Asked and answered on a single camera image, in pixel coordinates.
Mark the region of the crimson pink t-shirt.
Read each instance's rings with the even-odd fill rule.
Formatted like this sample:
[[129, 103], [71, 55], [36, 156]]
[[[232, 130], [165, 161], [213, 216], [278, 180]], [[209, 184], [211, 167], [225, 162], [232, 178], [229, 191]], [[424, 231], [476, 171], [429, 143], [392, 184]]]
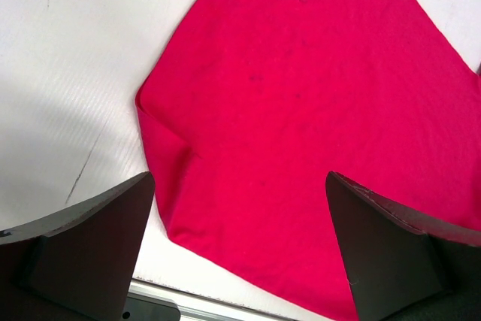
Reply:
[[480, 78], [416, 0], [197, 0], [135, 101], [169, 239], [328, 318], [328, 172], [480, 228]]

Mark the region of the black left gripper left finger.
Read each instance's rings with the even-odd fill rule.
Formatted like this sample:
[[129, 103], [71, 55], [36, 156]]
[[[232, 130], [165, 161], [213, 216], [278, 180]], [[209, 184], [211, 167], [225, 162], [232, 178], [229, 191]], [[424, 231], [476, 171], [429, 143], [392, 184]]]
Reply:
[[140, 173], [1, 232], [3, 320], [119, 320], [153, 203]]

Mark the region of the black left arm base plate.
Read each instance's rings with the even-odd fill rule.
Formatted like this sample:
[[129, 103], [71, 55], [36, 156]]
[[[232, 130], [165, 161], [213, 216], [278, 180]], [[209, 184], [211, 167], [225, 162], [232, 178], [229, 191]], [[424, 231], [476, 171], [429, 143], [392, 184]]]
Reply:
[[155, 298], [129, 294], [121, 314], [122, 321], [180, 321], [176, 304]]

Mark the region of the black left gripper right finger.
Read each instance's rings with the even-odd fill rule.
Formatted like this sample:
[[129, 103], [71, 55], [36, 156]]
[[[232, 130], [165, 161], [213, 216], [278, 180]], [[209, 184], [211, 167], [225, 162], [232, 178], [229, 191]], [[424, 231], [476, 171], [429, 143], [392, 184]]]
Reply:
[[360, 320], [478, 320], [480, 233], [382, 197], [337, 172], [325, 181]]

